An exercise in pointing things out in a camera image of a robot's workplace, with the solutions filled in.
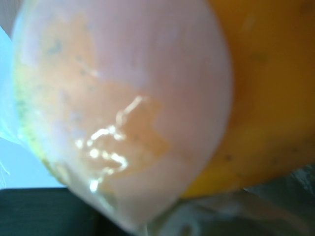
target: plastic bag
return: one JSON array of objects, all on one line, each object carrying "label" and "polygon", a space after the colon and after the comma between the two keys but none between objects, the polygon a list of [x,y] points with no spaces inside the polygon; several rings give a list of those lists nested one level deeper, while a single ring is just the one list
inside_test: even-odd
[{"label": "plastic bag", "polygon": [[60,182],[123,229],[206,235],[220,212],[275,217],[309,232],[246,192],[182,200],[218,148],[231,110],[230,54],[208,3],[29,0],[14,43],[27,144]]}]

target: white surface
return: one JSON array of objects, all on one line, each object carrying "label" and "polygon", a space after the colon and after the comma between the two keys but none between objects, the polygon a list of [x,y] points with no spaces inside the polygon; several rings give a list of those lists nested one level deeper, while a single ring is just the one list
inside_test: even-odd
[{"label": "white surface", "polygon": [[[11,83],[12,42],[0,27],[0,137],[18,143]],[[61,187],[45,167],[18,144],[0,138],[0,190]]]}]

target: moisture on plastic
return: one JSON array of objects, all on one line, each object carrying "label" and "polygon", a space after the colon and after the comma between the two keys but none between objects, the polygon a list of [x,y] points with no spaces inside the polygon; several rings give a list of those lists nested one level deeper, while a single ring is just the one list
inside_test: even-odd
[{"label": "moisture on plastic", "polygon": [[220,143],[232,73],[203,0],[27,0],[14,43],[28,145],[125,230],[171,207]]}]

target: yellow fruit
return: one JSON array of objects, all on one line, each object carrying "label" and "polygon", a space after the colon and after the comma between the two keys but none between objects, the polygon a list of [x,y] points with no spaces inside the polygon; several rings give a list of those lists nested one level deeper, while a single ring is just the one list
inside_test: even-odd
[{"label": "yellow fruit", "polygon": [[234,105],[217,153],[184,197],[248,187],[315,162],[315,1],[209,2],[233,57]]}]

